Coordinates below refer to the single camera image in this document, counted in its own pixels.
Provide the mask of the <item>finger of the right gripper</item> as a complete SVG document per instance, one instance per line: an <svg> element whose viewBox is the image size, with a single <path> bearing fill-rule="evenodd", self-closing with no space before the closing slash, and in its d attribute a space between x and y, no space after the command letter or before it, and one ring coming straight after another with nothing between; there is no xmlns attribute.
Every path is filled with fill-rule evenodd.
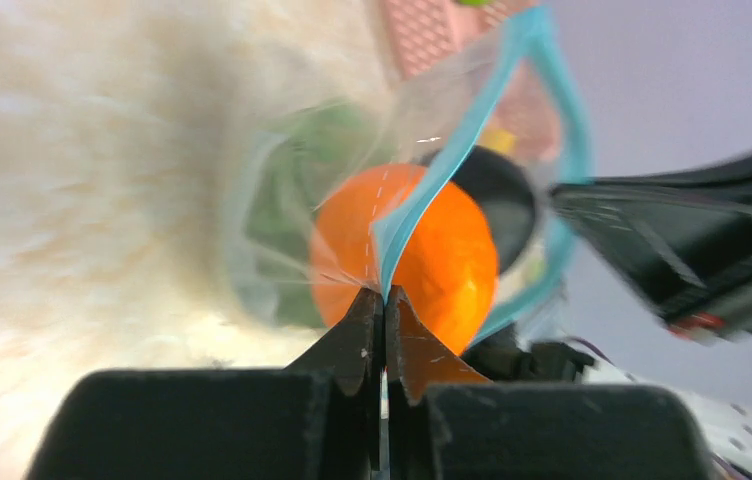
<svg viewBox="0 0 752 480"><path fill-rule="evenodd" d="M752 154L562 183L551 203L668 330L698 342L752 334Z"/></svg>

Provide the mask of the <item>clear zip top bag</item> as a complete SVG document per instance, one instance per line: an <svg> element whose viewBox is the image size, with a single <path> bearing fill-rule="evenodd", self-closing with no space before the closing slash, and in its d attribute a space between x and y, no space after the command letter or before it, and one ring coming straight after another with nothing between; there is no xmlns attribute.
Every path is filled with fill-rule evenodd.
<svg viewBox="0 0 752 480"><path fill-rule="evenodd" d="M386 294L398 286L393 276L418 222L478 145L480 134L488 128L508 130L516 136L508 157L529 177L539 219L517 264L499 274L493 304L469 346L490 337L525 345L564 336L564 273L575 239L553 217L547 191L561 181L584 181L592 159L584 115L555 42L550 11L532 7L492 20L485 32L459 48L447 46L444 19L432 7L420 10L405 3L403 17L394 27L401 45L424 67L402 82L389 100L367 107L318 89L300 75L285 91L282 113L252 130L225 202L225 268L241 308L260 321L244 308L233 272L244 264L239 229L257 190L258 170L250 163L269 150L262 143L263 131L282 116L341 101L355 103L374 116L374 143L318 206L308 248L319 209L347 180L380 165L424 167L409 195L371 224L379 287L359 290Z"/></svg>

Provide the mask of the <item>yellow banana piece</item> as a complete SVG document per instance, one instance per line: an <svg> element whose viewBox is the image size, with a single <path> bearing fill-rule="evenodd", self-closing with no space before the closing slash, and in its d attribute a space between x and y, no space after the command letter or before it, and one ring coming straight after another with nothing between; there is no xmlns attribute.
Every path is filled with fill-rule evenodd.
<svg viewBox="0 0 752 480"><path fill-rule="evenodd" d="M480 134L477 144L501 155L509 156L515 149L516 136L508 130L488 128Z"/></svg>

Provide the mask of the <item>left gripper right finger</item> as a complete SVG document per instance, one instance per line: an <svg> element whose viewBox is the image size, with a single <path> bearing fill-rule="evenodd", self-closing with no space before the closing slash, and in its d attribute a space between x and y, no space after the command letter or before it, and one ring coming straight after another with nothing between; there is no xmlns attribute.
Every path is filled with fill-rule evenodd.
<svg viewBox="0 0 752 480"><path fill-rule="evenodd" d="M455 439L432 401L438 393L487 384L419 320L403 289L393 286L385 307L390 476L443 479L444 449Z"/></svg>

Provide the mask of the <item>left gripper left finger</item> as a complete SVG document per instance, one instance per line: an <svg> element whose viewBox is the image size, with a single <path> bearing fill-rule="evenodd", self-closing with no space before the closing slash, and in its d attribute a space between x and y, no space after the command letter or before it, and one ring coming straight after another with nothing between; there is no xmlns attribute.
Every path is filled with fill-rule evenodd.
<svg viewBox="0 0 752 480"><path fill-rule="evenodd" d="M370 479L379 469L382 326L381 295L361 289L343 318L286 367L314 379L308 479Z"/></svg>

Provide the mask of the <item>orange tangerine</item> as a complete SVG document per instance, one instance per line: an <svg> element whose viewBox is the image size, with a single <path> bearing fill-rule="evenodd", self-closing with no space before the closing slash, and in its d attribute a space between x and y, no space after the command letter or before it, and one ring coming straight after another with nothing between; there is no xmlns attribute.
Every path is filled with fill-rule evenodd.
<svg viewBox="0 0 752 480"><path fill-rule="evenodd" d="M319 209L309 241L314 302L332 327L361 286L377 289L373 221L402 202L424 167L380 165L347 180ZM417 224L399 260L394 284L405 291L420 321L453 353L476 336L498 286L498 255L476 202L448 183Z"/></svg>

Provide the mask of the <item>green lettuce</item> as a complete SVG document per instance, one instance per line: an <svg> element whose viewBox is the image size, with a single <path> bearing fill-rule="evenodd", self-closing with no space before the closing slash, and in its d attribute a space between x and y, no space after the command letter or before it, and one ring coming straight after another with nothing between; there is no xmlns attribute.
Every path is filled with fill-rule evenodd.
<svg viewBox="0 0 752 480"><path fill-rule="evenodd" d="M251 161L256 192L239 229L243 266L233 283L244 308L273 326L320 327L308 240L316 210L374 143L375 119L350 102L327 102L271 121L268 152Z"/></svg>

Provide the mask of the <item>dark purple eggplant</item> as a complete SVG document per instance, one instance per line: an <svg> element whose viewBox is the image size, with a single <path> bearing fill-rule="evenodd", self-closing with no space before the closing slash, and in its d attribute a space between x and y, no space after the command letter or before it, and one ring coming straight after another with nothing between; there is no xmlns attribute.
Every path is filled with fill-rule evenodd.
<svg viewBox="0 0 752 480"><path fill-rule="evenodd" d="M507 155L477 145L436 196L436 201L456 189L473 200L486 218L497 252L498 273L506 274L529 246L539 219L537 201L525 170Z"/></svg>

